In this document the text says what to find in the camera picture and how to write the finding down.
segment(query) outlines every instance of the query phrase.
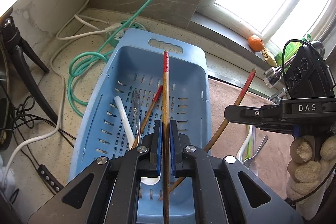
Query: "cotton glove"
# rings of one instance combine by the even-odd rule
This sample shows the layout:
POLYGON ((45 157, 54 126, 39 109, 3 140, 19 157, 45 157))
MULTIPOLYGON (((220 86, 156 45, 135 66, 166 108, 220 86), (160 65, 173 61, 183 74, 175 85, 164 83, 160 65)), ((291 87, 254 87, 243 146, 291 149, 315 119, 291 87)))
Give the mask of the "cotton glove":
MULTIPOLYGON (((328 175, 336 162, 336 136, 328 138, 321 147, 320 161, 312 159, 312 148, 304 138, 296 138, 290 147, 292 160, 287 170, 290 178, 286 193, 291 200, 301 198, 313 191, 328 175)), ((311 220, 317 213, 324 192, 331 183, 334 172, 324 185, 310 197, 296 203, 296 211, 306 220, 311 220)))

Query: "countertop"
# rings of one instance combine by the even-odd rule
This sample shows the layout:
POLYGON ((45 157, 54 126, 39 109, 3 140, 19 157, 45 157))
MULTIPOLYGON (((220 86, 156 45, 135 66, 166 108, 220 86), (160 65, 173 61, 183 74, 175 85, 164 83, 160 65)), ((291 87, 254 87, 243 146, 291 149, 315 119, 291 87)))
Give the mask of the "countertop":
MULTIPOLYGON (((124 13, 98 9, 87 9, 83 14, 94 18, 100 18, 102 20, 108 20, 110 22, 124 20, 129 16, 124 13)), ((262 69, 257 68, 251 62, 245 60, 241 56, 238 56, 221 45, 189 31, 173 27, 162 22, 142 17, 137 18, 137 21, 142 23, 148 31, 172 37, 201 47, 205 51, 207 67, 211 72, 243 84, 249 74, 249 71, 252 68, 256 68, 257 73, 251 84, 251 88, 266 95, 272 95, 277 91, 274 88, 272 90, 268 89, 263 83, 262 69)), ((106 28, 106 25, 100 22, 94 22, 93 25, 96 25, 100 29, 106 28)), ((87 26, 83 26, 77 21, 72 21, 64 29, 61 36, 64 37, 68 35, 74 35, 75 33, 78 34, 89 31, 92 31, 92 29, 87 26)), ((92 35, 74 41, 57 56, 54 61, 55 69, 63 74, 67 80, 70 61, 76 55, 82 52, 96 51, 96 49, 99 48, 99 46, 104 42, 105 38, 106 37, 100 35, 92 35)), ((53 39, 41 54, 40 58, 42 61, 45 64, 49 64, 49 60, 52 54, 64 43, 64 41, 53 39)), ((80 77, 77 79, 75 82, 75 95, 78 98, 84 101, 88 101, 90 99, 92 91, 104 65, 105 64, 103 62, 94 64, 92 68, 85 74, 85 77, 80 77)), ((61 93, 60 78, 52 72, 43 75, 42 72, 35 66, 31 68, 31 71, 35 80, 39 83, 39 87, 46 100, 49 102, 55 112, 57 112, 61 93)), ((22 83, 12 85, 11 91, 15 105, 17 105, 19 102, 23 102, 24 98, 28 95, 28 92, 25 87, 22 86, 22 83)), ((78 105, 78 108, 82 112, 85 111, 84 106, 78 105)), ((31 110, 31 113, 46 117, 37 104, 35 105, 34 109, 31 110)), ((76 136, 81 119, 82 118, 75 114, 71 109, 68 103, 68 99, 66 98, 63 111, 63 129, 68 133, 76 136)), ((53 128, 46 123, 36 122, 35 127, 32 130, 22 126, 21 132, 25 138, 31 138, 48 133, 52 131, 52 129, 53 128)), ((20 138, 18 132, 15 131, 14 133, 21 142, 22 139, 20 138)), ((14 140, 12 140, 9 148, 1 153, 4 162, 8 161, 9 156, 15 147, 16 144, 14 143, 14 140)), ((31 144, 30 148, 39 163, 46 165, 46 167, 58 179, 58 181, 65 185, 68 181, 68 171, 73 149, 61 137, 61 135, 56 133, 51 138, 31 144)), ((14 171, 16 185, 20 189, 17 200, 14 203, 14 208, 18 211, 23 222, 26 223, 29 217, 53 195, 42 183, 36 172, 33 170, 30 161, 22 153, 19 152, 15 157, 11 168, 14 171)))

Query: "green bottle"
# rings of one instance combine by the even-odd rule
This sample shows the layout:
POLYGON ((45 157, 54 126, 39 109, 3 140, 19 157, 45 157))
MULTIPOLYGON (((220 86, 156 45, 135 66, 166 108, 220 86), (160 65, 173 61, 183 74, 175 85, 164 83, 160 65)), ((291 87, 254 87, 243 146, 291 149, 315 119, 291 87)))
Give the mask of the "green bottle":
MULTIPOLYGON (((305 41, 305 42, 311 42, 311 36, 310 34, 306 34, 301 40, 305 41)), ((288 59, 290 59, 294 54, 296 54, 296 52, 299 50, 299 47, 302 44, 300 42, 292 42, 290 44, 287 45, 286 47, 286 51, 285 51, 285 60, 284 62, 286 62, 288 59)), ((277 63, 277 66, 280 66, 282 64, 282 52, 279 52, 275 57, 275 61, 277 63)))

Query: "orange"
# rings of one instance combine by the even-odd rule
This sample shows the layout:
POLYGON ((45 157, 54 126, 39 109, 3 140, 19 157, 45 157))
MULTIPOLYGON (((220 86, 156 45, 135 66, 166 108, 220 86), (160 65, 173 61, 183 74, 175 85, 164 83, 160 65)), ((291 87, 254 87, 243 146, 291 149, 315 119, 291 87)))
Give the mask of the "orange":
POLYGON ((248 39, 249 46, 255 52, 261 52, 264 48, 264 42, 257 35, 251 35, 248 39))

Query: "blue plastic basket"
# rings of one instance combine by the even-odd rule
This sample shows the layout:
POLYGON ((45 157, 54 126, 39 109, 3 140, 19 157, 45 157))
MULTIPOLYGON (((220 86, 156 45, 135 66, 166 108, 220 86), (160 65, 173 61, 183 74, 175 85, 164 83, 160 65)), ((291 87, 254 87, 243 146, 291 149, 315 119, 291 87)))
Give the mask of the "blue plastic basket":
MULTIPOLYGON (((204 147, 211 137, 209 83, 205 54, 199 47, 162 35, 130 29, 109 59, 86 108, 78 131, 69 180, 100 156, 123 156, 129 145, 114 97, 120 96, 134 135, 132 91, 141 95, 140 116, 144 118, 162 84, 163 49, 152 47, 152 39, 167 43, 170 70, 170 116, 177 120, 179 132, 187 134, 193 145, 204 147)), ((154 108, 144 134, 153 132, 154 120, 162 117, 162 97, 154 108)), ((171 182, 176 178, 171 175, 171 182)), ((141 183, 138 223, 162 223, 163 206, 158 201, 162 180, 149 186, 141 183)), ((170 223, 194 223, 191 179, 185 179, 170 194, 170 223)))

